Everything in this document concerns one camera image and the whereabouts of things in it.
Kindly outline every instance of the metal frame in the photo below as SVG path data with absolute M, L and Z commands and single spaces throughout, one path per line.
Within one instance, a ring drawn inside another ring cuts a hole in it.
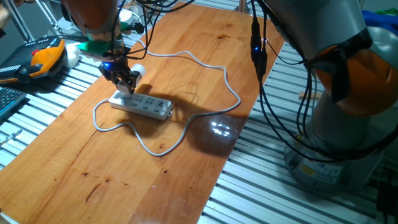
M 9 11 L 11 18 L 14 21 L 22 38 L 28 43 L 34 41 L 35 39 L 33 38 L 33 35 L 30 32 L 29 28 L 26 26 L 26 23 L 22 18 L 21 14 L 19 13 L 18 8 L 15 5 L 14 1 L 4 0 L 4 6 Z
M 47 5 L 43 2 L 43 0 L 35 0 L 37 5 L 40 7 L 42 10 L 43 14 L 46 16 L 47 20 L 50 22 L 51 26 L 59 29 L 58 27 L 58 21 L 50 11 L 50 9 L 47 7 Z

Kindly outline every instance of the keyboard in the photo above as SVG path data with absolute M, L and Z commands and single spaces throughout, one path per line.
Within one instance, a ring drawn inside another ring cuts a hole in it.
M 13 107 L 17 106 L 26 93 L 11 88 L 0 87 L 0 120 L 2 120 Z

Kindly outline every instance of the wooden board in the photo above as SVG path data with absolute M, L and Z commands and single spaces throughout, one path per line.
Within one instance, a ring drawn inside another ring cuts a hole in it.
M 196 120 L 173 153 L 157 158 L 129 128 L 109 133 L 94 128 L 92 109 L 115 91 L 101 77 L 0 171 L 2 211 L 21 224 L 196 223 L 258 96 L 251 22 L 240 12 L 191 5 L 167 14 L 149 47 L 157 54 L 189 50 L 205 63 L 226 66 L 242 98 L 238 109 Z M 267 22 L 268 39 L 279 51 L 284 41 Z M 267 73 L 274 62 L 270 51 Z M 102 128 L 132 122 L 154 152 L 173 145 L 192 114 L 236 102 L 220 70 L 183 57 L 148 55 L 138 63 L 147 74 L 137 92 L 171 100 L 172 117 L 160 122 L 103 105 L 97 122 Z

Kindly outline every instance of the cable connector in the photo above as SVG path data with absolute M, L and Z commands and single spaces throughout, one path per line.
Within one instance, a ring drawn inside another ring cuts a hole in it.
M 139 22 L 136 22 L 134 25 L 128 25 L 126 27 L 126 30 L 134 30 L 138 34 L 143 34 L 144 33 L 144 29 L 145 29 L 144 25 L 142 25 Z
M 268 54 L 267 51 L 265 49 L 263 49 L 260 52 L 260 56 L 259 56 L 259 62 L 258 62 L 258 66 L 257 66 L 257 77 L 258 79 L 262 80 L 263 76 L 266 74 L 266 70 L 267 70 L 267 60 L 268 60 Z
M 254 63 L 254 66 L 257 68 L 259 57 L 261 54 L 261 35 L 260 35 L 260 24 L 256 17 L 253 18 L 253 22 L 251 24 L 251 40 L 250 40 L 250 48 L 251 48 L 251 60 Z

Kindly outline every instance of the wood knot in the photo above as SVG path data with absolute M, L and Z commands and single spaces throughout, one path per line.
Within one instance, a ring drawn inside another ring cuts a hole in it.
M 221 35 L 217 36 L 217 39 L 224 39 L 224 38 L 227 38 L 227 37 L 230 37 L 230 36 L 225 35 L 225 34 L 221 34 Z

